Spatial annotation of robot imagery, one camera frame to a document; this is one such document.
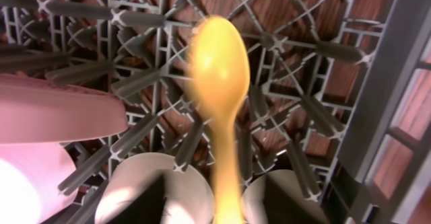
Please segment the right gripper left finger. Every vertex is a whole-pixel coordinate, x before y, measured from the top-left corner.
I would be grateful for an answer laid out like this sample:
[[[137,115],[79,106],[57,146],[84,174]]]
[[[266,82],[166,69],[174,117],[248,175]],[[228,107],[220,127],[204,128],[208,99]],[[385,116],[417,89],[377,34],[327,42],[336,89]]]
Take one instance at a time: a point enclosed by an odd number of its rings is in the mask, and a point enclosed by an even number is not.
[[[158,175],[126,209],[112,219],[112,224],[159,224],[166,200],[165,175]]]

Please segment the yellow plastic spoon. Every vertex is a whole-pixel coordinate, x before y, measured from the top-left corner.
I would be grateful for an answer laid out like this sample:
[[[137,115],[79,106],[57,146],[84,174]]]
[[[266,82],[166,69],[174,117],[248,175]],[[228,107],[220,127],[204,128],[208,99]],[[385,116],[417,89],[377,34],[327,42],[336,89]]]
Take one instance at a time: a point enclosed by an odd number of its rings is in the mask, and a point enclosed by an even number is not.
[[[215,223],[242,223],[234,122],[250,84],[246,47],[227,19],[211,16],[195,28],[189,49],[191,89],[211,120]]]

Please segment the pale green bowl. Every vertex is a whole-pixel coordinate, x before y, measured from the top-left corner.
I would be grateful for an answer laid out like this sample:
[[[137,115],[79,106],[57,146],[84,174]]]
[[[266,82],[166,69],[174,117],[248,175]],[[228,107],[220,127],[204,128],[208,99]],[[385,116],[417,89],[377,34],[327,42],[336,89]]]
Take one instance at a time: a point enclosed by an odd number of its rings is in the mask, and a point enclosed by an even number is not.
[[[158,174],[166,175],[166,205],[162,223],[209,224],[213,221],[214,195],[208,181],[193,166],[184,173],[174,170],[174,157],[140,153],[115,169],[98,207],[94,222],[107,223],[129,206]]]

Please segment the pink plate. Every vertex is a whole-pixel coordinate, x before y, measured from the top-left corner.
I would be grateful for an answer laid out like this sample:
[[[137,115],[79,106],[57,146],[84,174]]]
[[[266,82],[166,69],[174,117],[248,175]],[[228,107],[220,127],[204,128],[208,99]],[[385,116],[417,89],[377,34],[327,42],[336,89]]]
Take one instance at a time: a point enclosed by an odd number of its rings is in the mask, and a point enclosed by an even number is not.
[[[1,75],[2,144],[90,140],[127,128],[123,103],[109,93]]]

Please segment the pink bowl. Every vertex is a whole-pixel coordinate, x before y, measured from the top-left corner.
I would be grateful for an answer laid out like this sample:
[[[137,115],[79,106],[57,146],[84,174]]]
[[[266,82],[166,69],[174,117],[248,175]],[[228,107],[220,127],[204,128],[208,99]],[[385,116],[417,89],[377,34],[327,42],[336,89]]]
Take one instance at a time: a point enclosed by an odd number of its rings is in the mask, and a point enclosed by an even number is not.
[[[1,146],[1,222],[42,223],[67,208],[78,191],[58,185],[76,170],[58,143]]]

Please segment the grey dish rack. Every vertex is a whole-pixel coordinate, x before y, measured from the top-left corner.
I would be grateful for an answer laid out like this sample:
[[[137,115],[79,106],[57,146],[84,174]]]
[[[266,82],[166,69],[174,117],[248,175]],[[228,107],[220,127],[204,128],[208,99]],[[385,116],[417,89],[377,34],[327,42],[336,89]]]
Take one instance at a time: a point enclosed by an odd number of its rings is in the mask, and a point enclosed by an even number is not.
[[[58,143],[76,166],[58,190],[78,193],[46,221],[95,223],[115,169],[140,153],[193,166],[213,192],[211,120],[188,73],[194,28],[212,15],[249,61],[234,122],[241,197],[292,170],[330,223],[410,222],[430,188],[430,0],[1,0],[1,75],[125,107],[124,132]]]

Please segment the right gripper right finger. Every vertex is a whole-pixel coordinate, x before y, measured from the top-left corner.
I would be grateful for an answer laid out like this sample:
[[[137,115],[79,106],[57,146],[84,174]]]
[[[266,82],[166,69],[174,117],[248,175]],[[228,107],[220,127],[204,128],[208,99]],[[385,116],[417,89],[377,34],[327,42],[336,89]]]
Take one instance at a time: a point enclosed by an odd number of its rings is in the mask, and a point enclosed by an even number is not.
[[[325,214],[321,207],[302,195],[293,173],[268,174],[262,200],[269,224],[323,224]]]

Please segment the white cup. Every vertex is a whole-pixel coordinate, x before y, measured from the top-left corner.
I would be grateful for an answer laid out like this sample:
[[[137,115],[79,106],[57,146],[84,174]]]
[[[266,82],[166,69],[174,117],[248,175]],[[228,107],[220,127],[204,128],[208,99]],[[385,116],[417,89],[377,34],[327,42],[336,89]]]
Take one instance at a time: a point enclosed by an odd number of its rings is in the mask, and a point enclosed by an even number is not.
[[[275,170],[269,172],[268,174],[275,173],[293,173],[292,170]],[[262,203],[263,200],[263,191],[265,187],[265,177],[268,175],[265,174],[257,178],[243,193],[242,195],[242,203],[245,219],[248,223],[268,223],[264,206]],[[325,215],[325,223],[328,223],[328,219]]]

